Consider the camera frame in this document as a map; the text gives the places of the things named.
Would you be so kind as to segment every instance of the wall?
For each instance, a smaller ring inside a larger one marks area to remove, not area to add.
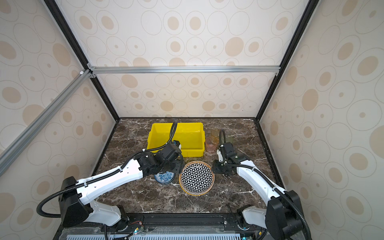
[[[323,1],[261,124],[314,240],[384,235],[384,1]]]
[[[100,74],[120,117],[254,117],[275,73]]]
[[[52,239],[61,219],[36,213],[63,179],[90,176],[115,121],[86,80],[0,177],[0,239]],[[43,210],[59,213],[58,201]]]
[[[0,154],[82,67],[37,0],[0,3]]]
[[[57,2],[94,66],[279,65],[307,3]]]

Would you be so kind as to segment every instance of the circle patterned wallpaper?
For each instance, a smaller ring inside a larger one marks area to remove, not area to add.
[[[254,117],[275,73],[99,76],[120,117]]]
[[[63,179],[89,177],[114,125],[91,86],[85,81],[0,177],[0,239],[55,235],[61,221],[39,216],[37,204],[60,190]],[[45,210],[59,213],[58,200]]]
[[[312,238],[381,239],[384,2],[326,0],[261,125]]]
[[[279,65],[307,2],[60,1],[94,66]]]
[[[37,0],[0,1],[0,154],[82,67]]]

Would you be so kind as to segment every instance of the wallpaper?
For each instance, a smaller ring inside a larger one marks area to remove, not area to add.
[[[80,69],[39,1],[0,1],[0,154]]]
[[[261,124],[314,240],[384,235],[384,1],[317,8]]]
[[[57,0],[93,66],[279,65],[307,0]]]
[[[52,239],[60,218],[36,213],[63,179],[89,177],[115,124],[86,80],[0,177],[0,239]],[[58,200],[43,207],[59,213]]]
[[[254,117],[275,73],[100,74],[120,117]]]

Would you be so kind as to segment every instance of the brown marble surface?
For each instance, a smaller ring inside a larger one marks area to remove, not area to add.
[[[172,121],[171,118],[121,119],[98,173],[122,164],[128,155],[146,148],[152,123]],[[262,172],[274,180],[252,119],[188,118],[178,119],[178,122],[202,122],[206,137],[212,129],[223,128],[227,136],[233,137],[234,148],[248,155]],[[203,157],[184,158],[185,162],[200,160],[211,166],[214,159],[217,159],[217,154],[207,151]],[[100,196],[97,201],[122,205],[126,212],[131,213],[228,212],[226,204],[230,204],[233,211],[248,204],[265,208],[260,196],[244,179],[238,175],[225,177],[218,174],[215,175],[212,189],[202,196],[185,193],[179,185],[178,175],[169,185],[157,183],[150,175],[117,187]]]

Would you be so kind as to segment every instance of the yellow container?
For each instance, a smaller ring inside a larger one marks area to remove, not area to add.
[[[169,139],[172,123],[154,123],[148,136],[147,149],[160,147]],[[183,157],[202,157],[204,153],[205,132],[201,122],[181,122],[177,124],[173,140],[181,144]]]

